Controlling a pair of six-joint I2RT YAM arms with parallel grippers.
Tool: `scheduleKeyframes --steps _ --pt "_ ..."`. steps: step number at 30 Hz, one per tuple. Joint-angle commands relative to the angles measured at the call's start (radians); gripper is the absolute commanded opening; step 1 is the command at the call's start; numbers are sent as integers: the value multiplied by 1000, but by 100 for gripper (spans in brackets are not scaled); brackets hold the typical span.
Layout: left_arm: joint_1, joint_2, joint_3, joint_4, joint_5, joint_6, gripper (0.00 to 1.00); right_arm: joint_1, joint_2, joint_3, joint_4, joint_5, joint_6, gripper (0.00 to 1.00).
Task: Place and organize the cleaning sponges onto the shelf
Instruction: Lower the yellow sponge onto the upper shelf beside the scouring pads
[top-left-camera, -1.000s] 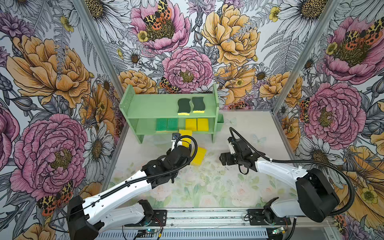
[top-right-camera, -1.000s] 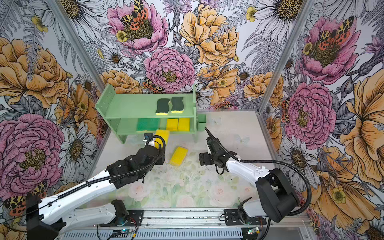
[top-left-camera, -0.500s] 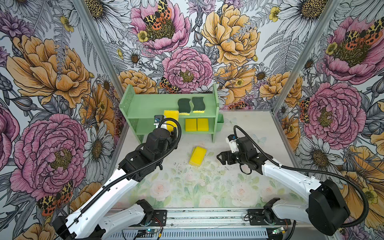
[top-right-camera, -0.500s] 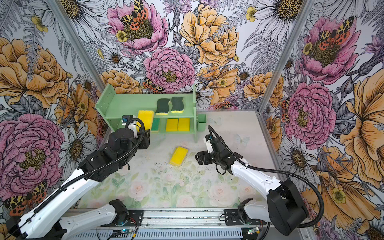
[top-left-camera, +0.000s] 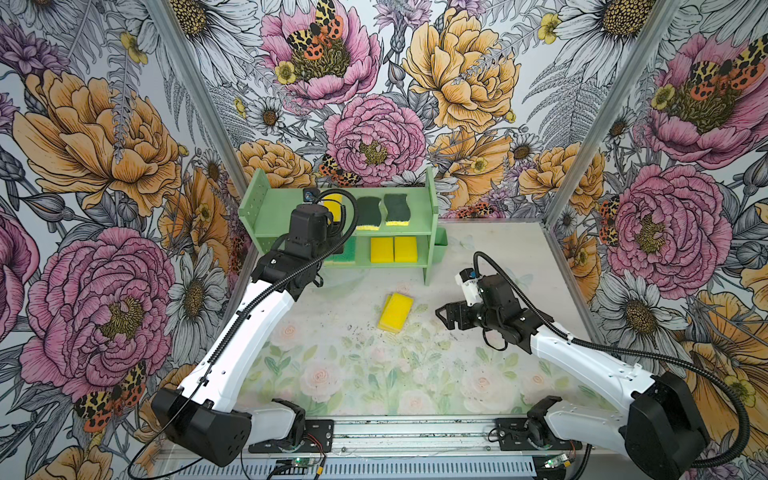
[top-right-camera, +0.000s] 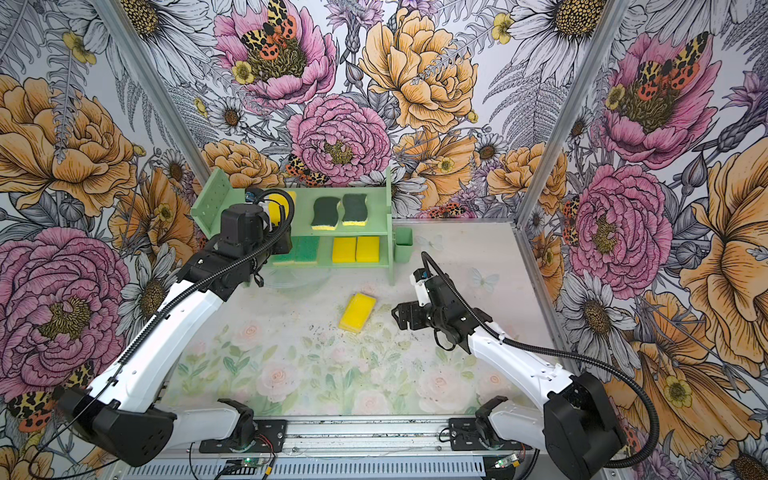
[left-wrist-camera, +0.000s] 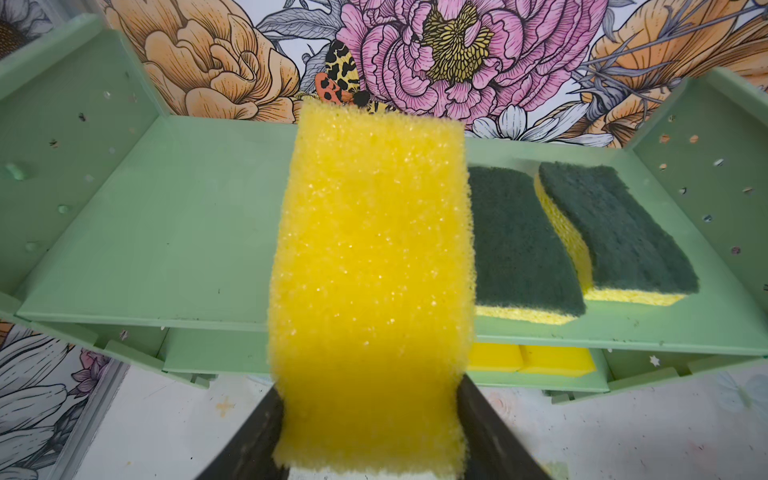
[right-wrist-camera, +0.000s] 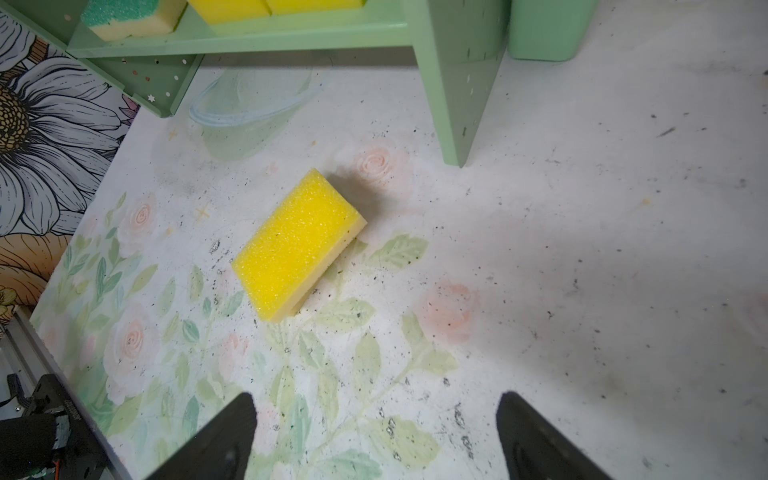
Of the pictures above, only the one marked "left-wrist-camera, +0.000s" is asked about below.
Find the dark green scrub sponge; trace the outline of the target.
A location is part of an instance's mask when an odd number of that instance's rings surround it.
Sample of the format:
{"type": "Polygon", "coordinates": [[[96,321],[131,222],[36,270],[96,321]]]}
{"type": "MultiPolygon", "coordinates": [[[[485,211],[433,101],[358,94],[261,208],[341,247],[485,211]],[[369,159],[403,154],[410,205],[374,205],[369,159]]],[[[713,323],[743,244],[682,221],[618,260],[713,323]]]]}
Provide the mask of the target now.
{"type": "Polygon", "coordinates": [[[699,292],[687,255],[615,169],[542,163],[534,189],[585,299],[670,306],[699,292]]]}

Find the large yellow sponge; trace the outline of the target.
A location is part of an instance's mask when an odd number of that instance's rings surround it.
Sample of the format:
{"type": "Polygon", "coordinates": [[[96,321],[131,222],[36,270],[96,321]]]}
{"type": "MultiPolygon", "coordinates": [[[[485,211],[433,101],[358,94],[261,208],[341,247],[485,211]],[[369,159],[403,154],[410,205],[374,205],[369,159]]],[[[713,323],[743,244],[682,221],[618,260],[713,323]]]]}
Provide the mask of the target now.
{"type": "Polygon", "coordinates": [[[474,338],[461,124],[307,101],[272,268],[269,364],[290,468],[458,477],[474,338]]]}

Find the small yellow sponge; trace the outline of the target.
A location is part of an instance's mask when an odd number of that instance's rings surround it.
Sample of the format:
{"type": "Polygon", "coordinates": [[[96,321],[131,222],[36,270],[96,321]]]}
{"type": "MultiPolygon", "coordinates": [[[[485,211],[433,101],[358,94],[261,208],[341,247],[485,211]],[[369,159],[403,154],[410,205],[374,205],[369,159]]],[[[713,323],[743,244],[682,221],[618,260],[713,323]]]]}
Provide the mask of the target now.
{"type": "Polygon", "coordinates": [[[518,345],[474,343],[469,357],[470,372],[514,373],[524,367],[518,345]]]}

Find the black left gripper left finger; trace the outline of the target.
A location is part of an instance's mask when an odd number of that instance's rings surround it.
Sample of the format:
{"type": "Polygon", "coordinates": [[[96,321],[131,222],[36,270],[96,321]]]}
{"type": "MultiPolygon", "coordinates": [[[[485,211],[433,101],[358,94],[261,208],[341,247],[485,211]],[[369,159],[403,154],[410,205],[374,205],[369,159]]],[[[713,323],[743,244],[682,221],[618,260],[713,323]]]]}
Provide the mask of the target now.
{"type": "Polygon", "coordinates": [[[284,414],[275,387],[270,388],[223,450],[196,480],[284,480],[288,468],[273,458],[284,414]]]}

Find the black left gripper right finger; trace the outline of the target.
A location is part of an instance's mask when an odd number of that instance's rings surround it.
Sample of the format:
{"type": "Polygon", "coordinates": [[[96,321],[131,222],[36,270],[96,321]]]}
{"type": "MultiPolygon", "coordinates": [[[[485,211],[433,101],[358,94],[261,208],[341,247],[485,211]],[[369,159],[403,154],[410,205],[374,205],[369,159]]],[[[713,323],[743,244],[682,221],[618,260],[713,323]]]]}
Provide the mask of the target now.
{"type": "Polygon", "coordinates": [[[467,442],[461,479],[551,479],[468,375],[459,384],[457,407],[467,442]]]}

